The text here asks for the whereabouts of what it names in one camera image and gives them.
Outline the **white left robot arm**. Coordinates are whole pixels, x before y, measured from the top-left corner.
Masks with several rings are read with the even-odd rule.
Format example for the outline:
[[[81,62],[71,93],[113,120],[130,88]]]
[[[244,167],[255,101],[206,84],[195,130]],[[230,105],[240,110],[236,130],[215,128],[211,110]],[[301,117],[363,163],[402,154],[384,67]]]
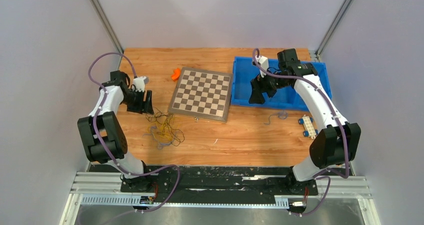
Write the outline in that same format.
[[[134,179],[140,192],[153,186],[153,178],[145,172],[146,165],[128,151],[126,136],[117,112],[124,104],[127,111],[137,114],[154,113],[152,91],[146,89],[147,76],[130,77],[122,71],[110,73],[110,80],[99,86],[99,99],[88,116],[77,121],[85,155],[90,162],[107,164],[120,171],[125,179]]]

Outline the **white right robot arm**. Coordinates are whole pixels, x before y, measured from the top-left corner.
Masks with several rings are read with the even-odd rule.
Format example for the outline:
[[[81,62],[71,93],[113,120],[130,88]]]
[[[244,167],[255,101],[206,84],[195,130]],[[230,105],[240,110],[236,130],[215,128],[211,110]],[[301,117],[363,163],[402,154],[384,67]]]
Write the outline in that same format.
[[[278,89],[292,87],[307,106],[318,131],[307,158],[291,168],[286,189],[298,194],[305,188],[305,181],[315,179],[333,165],[345,165],[345,172],[339,176],[348,178],[349,162],[355,158],[361,136],[360,126],[348,122],[339,112],[324,90],[317,69],[310,62],[301,62],[294,48],[278,52],[277,60],[278,70],[270,72],[268,58],[258,48],[253,50],[252,64],[259,74],[250,81],[248,102],[264,104],[264,94],[272,98]]]

